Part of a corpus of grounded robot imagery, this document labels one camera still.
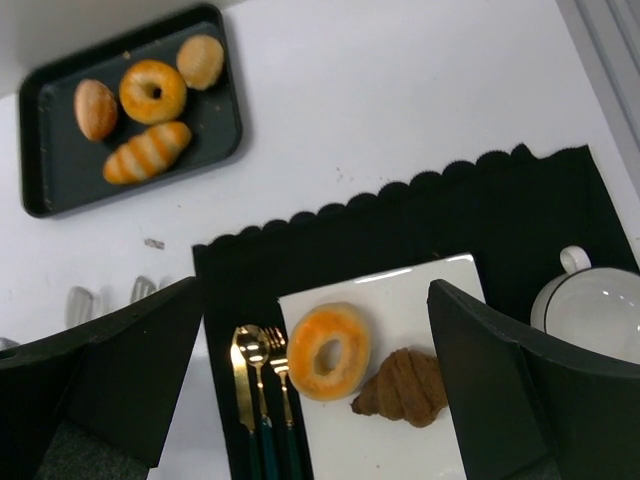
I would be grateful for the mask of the brown chocolate croissant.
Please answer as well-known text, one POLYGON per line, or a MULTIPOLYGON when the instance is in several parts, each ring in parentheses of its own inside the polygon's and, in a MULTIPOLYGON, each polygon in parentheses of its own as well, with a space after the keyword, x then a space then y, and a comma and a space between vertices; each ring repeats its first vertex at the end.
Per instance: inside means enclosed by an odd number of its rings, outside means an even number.
POLYGON ((440 365, 433 355, 416 349, 392 352, 352 401, 355 414, 404 420, 415 428, 435 421, 448 406, 440 365))

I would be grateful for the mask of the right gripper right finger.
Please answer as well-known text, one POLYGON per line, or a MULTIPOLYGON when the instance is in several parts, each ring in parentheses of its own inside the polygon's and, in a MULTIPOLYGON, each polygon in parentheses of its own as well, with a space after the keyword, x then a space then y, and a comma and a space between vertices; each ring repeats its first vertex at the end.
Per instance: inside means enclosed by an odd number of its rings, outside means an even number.
POLYGON ((636 479, 639 367, 439 279, 428 314, 469 479, 636 479))

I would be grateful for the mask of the metal tongs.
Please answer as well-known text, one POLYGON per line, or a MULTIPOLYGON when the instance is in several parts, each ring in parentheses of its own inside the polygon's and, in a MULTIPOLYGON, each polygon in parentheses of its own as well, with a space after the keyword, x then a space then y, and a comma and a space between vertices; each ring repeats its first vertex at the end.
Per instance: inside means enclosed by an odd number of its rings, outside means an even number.
POLYGON ((1 359, 4 360, 14 356, 14 350, 20 346, 26 346, 55 336, 117 310, 132 306, 134 303, 168 287, 173 280, 174 278, 171 275, 164 275, 159 279, 147 275, 138 275, 133 282, 127 301, 116 298, 111 287, 91 290, 84 286, 73 286, 66 295, 63 314, 58 318, 58 325, 55 328, 38 330, 21 342, 14 338, 2 336, 1 359))

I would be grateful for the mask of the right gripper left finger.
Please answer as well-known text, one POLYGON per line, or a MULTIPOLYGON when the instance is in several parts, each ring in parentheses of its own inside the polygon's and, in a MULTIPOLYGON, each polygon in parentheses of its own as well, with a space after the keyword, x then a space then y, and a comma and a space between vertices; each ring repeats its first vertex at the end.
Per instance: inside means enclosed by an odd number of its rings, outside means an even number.
POLYGON ((158 466, 203 313, 188 277, 1 352, 4 479, 144 479, 158 466))

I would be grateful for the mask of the glazed bagel front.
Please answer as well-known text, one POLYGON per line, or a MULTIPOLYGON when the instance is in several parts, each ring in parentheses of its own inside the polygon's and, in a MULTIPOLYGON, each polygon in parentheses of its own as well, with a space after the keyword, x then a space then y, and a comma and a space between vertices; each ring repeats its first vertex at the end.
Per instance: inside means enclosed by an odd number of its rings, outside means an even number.
POLYGON ((370 362, 370 328, 348 303, 315 307, 297 322, 289 335, 289 376, 299 393, 315 401, 334 401, 352 394, 370 362), (340 345, 334 367, 320 358, 331 342, 340 345))

